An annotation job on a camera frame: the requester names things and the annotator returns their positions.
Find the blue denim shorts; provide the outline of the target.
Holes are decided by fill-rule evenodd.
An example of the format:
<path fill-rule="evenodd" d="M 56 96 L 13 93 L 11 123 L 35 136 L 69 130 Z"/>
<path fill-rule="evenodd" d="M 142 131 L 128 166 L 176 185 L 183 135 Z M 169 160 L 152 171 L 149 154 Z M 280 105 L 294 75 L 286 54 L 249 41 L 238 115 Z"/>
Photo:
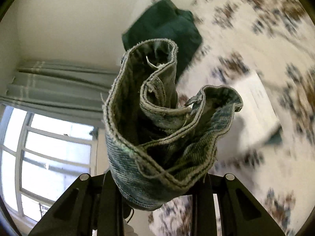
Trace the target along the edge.
<path fill-rule="evenodd" d="M 206 85 L 179 107 L 178 47 L 168 39 L 129 49 L 103 106 L 112 177 L 132 207 L 156 210 L 213 166 L 217 140 L 243 107 L 228 86 Z"/>

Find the dark green folded pants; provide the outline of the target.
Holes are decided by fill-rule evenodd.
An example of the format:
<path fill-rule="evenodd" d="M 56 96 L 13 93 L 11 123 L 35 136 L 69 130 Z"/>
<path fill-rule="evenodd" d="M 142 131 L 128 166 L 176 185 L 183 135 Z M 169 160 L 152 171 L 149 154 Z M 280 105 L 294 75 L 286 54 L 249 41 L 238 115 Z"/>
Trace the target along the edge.
<path fill-rule="evenodd" d="M 279 146 L 282 144 L 283 140 L 281 137 L 283 129 L 280 126 L 275 133 L 263 144 L 264 146 Z"/>

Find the white folded pants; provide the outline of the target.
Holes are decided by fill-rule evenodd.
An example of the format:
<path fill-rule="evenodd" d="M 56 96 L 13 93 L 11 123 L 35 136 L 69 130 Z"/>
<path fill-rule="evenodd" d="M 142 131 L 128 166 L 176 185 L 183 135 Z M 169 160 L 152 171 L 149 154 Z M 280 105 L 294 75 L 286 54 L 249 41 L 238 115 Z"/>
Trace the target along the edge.
<path fill-rule="evenodd" d="M 245 152 L 265 143 L 280 127 L 280 121 L 256 72 L 247 74 L 232 87 L 243 101 L 232 130 L 237 133 L 237 151 Z"/>

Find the green curtain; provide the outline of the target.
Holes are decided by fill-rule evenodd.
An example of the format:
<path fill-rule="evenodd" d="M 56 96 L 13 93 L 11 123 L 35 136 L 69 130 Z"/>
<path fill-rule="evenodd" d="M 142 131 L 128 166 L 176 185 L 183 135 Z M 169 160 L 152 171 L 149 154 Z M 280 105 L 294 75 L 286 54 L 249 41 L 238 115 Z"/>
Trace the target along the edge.
<path fill-rule="evenodd" d="M 1 103 L 42 116 L 102 128 L 103 103 L 118 74 L 61 61 L 24 61 Z"/>

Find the floral bed quilt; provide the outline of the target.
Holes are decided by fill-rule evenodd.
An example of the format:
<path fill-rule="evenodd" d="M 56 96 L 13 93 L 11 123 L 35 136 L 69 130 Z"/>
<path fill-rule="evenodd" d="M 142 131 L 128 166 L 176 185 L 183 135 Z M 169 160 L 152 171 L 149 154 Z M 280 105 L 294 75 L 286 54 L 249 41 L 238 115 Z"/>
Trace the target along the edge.
<path fill-rule="evenodd" d="M 210 173 L 234 174 L 285 235 L 304 235 L 314 218 L 314 10 L 306 0 L 172 1 L 203 39 L 179 104 L 207 84 L 244 103 Z"/>

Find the dark green velvet blanket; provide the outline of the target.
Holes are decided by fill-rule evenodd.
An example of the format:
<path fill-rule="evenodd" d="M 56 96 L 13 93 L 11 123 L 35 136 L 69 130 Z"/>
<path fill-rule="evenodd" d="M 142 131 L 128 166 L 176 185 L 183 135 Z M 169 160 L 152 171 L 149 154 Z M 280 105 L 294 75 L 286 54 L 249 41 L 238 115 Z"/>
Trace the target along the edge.
<path fill-rule="evenodd" d="M 127 51 L 142 41 L 157 38 L 167 38 L 177 44 L 178 80 L 202 43 L 193 13 L 177 8 L 171 0 L 160 0 L 122 35 L 122 42 Z"/>

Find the window with white frame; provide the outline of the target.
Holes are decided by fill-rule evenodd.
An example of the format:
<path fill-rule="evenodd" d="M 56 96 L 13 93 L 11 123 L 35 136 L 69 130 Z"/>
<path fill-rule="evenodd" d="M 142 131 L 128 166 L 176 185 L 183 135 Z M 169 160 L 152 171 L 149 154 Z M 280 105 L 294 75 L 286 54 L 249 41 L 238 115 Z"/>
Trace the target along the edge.
<path fill-rule="evenodd" d="M 4 107 L 1 197 L 13 216 L 34 225 L 81 174 L 94 175 L 97 138 L 93 126 Z"/>

